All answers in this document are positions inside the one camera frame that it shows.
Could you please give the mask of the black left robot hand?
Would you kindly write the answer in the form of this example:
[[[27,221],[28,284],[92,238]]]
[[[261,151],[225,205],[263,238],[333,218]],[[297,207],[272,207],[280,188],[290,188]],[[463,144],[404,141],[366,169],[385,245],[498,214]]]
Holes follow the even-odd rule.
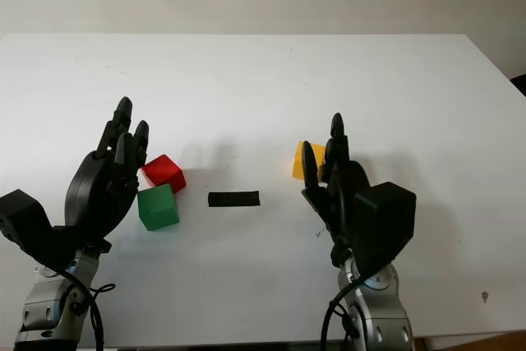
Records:
[[[137,172],[145,164],[149,125],[131,133],[132,101],[124,96],[106,122],[95,150],[82,160],[65,200],[65,225],[80,245],[109,250],[105,240],[124,219],[138,192]]]

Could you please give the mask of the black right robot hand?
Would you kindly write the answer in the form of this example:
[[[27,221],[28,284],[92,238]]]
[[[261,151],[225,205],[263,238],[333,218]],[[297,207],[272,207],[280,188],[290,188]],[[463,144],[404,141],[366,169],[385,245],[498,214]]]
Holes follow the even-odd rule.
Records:
[[[324,222],[334,243],[331,263],[339,268],[352,256],[353,198],[370,183],[360,163],[349,157],[348,137],[340,113],[332,118],[321,165],[316,164],[309,141],[304,141],[301,148],[305,185],[302,195]]]

